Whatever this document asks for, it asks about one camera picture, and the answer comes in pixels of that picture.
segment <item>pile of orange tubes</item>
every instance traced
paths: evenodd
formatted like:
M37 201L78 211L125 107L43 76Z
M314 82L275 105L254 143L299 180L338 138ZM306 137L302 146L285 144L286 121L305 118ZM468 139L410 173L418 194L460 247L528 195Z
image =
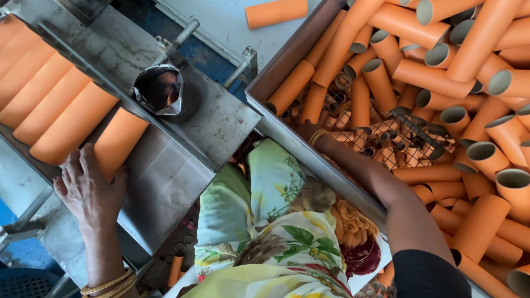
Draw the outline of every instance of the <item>pile of orange tubes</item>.
M267 106L407 183L491 296L529 297L529 32L530 0L356 0Z
M18 17L0 22L0 123L31 146L34 158L63 164L117 102ZM114 178L148 124L116 112L94 144L105 179Z

